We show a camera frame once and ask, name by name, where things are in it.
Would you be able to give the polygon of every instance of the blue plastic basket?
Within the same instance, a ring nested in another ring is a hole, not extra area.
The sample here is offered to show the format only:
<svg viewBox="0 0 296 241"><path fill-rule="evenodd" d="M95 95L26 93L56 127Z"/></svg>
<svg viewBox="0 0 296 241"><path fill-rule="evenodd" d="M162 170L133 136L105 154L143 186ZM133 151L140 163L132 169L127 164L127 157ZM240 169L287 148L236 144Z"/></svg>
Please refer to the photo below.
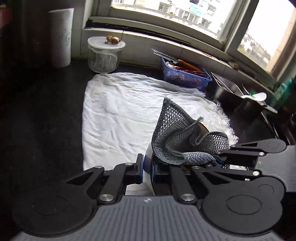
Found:
<svg viewBox="0 0 296 241"><path fill-rule="evenodd" d="M175 70L166 65L164 58L161 58L163 63L163 81L169 82L174 85L179 85L189 88L197 88L202 90L207 86L212 78L209 76L208 72L205 71L201 66L196 66L202 69L207 77L200 77L195 74L186 73L180 70Z"/></svg>

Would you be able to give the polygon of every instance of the green object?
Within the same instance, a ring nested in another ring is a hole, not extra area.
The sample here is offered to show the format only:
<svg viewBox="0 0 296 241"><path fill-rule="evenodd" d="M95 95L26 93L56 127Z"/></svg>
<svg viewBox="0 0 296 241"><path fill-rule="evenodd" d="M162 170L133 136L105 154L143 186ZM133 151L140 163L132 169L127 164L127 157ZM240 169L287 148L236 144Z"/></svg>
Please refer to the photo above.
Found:
<svg viewBox="0 0 296 241"><path fill-rule="evenodd" d="M274 93L274 96L271 100L271 106L278 110L284 102L288 99L288 97L291 94L291 88L293 83L295 83L294 78L291 78L290 81L288 81L286 84L281 83L281 85L277 88L276 92Z"/></svg>

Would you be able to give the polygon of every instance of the white spoon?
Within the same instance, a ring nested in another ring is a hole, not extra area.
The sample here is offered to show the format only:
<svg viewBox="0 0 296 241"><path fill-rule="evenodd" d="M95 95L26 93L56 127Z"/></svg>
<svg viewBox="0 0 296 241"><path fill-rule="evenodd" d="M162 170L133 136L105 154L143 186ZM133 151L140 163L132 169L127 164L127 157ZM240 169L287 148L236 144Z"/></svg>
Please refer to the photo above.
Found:
<svg viewBox="0 0 296 241"><path fill-rule="evenodd" d="M266 93L264 93L264 92L259 92L259 93L257 93L257 94L253 94L253 95L243 95L243 96L241 96L241 97L242 97L243 99L245 99L245 98L249 98L249 99L255 100L255 101L257 101L257 102L261 102L261 101L266 100L267 95L266 95Z"/></svg>

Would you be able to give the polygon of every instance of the paper towel roll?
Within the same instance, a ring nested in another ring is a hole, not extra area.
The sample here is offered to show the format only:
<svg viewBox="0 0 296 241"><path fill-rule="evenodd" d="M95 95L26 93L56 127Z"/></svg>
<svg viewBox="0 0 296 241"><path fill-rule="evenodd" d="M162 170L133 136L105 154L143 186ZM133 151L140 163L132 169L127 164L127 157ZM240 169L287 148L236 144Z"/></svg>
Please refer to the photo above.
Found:
<svg viewBox="0 0 296 241"><path fill-rule="evenodd" d="M71 62L71 33L74 8L49 11L51 63L54 68Z"/></svg>

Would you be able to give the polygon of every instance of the white towel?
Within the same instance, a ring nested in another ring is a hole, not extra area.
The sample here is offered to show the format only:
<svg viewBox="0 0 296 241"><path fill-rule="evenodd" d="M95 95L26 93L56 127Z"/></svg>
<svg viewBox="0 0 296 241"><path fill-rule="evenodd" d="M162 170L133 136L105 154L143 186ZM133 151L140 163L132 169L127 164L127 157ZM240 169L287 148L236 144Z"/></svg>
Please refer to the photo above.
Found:
<svg viewBox="0 0 296 241"><path fill-rule="evenodd" d="M219 105L195 88L179 86L132 73L97 74L88 82L83 103L83 168L135 162L145 154L167 96L193 119L202 116L209 131L227 134L230 145L238 137ZM147 195L146 185L130 185L127 194Z"/></svg>

